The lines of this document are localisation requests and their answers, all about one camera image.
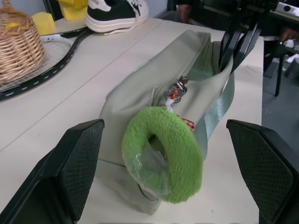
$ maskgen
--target green fuzzy ring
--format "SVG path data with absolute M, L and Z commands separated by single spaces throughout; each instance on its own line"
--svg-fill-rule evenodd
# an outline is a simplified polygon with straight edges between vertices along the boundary
M 165 107 L 146 107 L 129 122 L 122 140 L 125 165 L 134 179 L 150 176 L 149 189 L 159 187 L 161 174 L 158 171 L 151 169 L 138 173 L 134 165 L 137 155 L 142 154 L 153 135 L 165 149 L 170 173 L 168 186 L 171 188 L 169 194 L 156 196 L 170 203 L 185 202 L 200 189 L 203 156 L 190 127 L 175 113 Z

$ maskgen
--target sneaker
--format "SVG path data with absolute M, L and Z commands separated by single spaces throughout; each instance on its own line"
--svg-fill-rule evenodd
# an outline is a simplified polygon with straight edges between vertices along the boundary
M 148 15 L 144 0 L 88 0 L 85 23 L 95 32 L 113 34 L 134 29 Z

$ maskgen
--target white table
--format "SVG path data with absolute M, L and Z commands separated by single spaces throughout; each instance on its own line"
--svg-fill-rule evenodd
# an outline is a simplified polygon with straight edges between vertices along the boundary
M 213 41 L 223 36 L 221 31 L 158 19 L 129 33 L 92 35 L 56 77 L 0 102 L 0 212 L 68 128 L 97 119 L 106 95 L 119 82 L 188 29 L 210 32 Z M 261 123 L 262 67 L 259 39 L 235 73 L 235 98 L 209 141 L 203 186 L 196 196 L 182 204 L 163 203 L 149 217 L 95 179 L 79 223 L 258 223 L 258 208 L 242 180 L 225 124 L 227 119 Z

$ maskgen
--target light green bag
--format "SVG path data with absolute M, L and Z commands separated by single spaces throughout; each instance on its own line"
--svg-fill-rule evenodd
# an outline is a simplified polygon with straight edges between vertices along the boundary
M 147 214 L 155 213 L 161 200 L 143 189 L 144 185 L 138 184 L 124 165 L 121 141 L 127 125 L 141 109 L 165 105 L 163 93 L 167 87 L 173 86 L 180 77 L 187 77 L 188 91 L 172 108 L 181 118 L 195 123 L 193 134 L 206 157 L 207 141 L 234 97 L 233 59 L 219 73 L 219 54 L 220 42 L 212 43 L 210 34 L 186 31 L 130 74 L 107 97 L 100 114 L 105 130 L 96 178 Z M 152 150 L 151 146 L 147 144 L 145 151 Z

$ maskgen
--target floor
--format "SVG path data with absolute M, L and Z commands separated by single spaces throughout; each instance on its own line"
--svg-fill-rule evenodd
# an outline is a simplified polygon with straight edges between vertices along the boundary
M 159 18 L 179 22 L 175 12 L 166 12 Z M 263 77 L 262 125 L 276 131 L 292 148 L 299 150 L 299 81 L 283 76 L 280 95 L 275 97 L 277 70 L 271 76 Z

